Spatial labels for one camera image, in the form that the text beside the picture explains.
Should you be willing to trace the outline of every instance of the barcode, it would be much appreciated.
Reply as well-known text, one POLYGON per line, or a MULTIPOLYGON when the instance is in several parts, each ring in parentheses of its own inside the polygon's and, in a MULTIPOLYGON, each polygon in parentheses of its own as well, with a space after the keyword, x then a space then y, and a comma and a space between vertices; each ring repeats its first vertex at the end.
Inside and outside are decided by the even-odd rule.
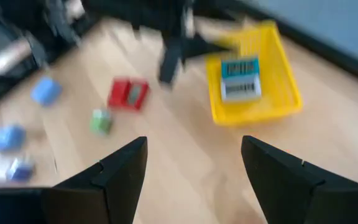
POLYGON ((226 85, 226 94, 230 95, 230 94, 238 94, 238 93, 255 93, 255 83, 243 83, 240 85, 231 85, 231 86, 227 86, 226 85))

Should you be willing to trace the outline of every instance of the yellow basket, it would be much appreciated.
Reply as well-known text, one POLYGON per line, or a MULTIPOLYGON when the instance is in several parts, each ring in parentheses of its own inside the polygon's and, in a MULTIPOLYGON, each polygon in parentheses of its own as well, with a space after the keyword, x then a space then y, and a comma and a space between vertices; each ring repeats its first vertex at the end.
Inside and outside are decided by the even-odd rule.
POLYGON ((223 102, 221 61, 224 55, 208 56, 206 68, 209 97, 216 124, 236 126, 263 121, 302 108, 302 100, 274 22, 265 21, 256 28, 230 33, 219 42, 240 46, 240 57, 258 56, 262 97, 247 102, 223 102))

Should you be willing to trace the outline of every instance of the green toy block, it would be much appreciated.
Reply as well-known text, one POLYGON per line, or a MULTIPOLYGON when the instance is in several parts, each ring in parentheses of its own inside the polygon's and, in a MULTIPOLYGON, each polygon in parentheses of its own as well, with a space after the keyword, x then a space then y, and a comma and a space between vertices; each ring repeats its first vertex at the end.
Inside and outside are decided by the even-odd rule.
POLYGON ((111 129, 111 116, 106 110, 94 110, 91 120, 91 130, 97 134, 109 134, 111 129))

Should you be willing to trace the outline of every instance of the red block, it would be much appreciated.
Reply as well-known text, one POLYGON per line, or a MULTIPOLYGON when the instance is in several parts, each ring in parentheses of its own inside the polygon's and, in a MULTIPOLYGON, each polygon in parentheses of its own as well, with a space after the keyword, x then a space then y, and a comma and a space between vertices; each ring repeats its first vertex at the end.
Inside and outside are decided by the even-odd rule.
POLYGON ((115 79, 108 99, 111 108, 140 110, 149 91, 149 84, 144 80, 128 78, 115 79))

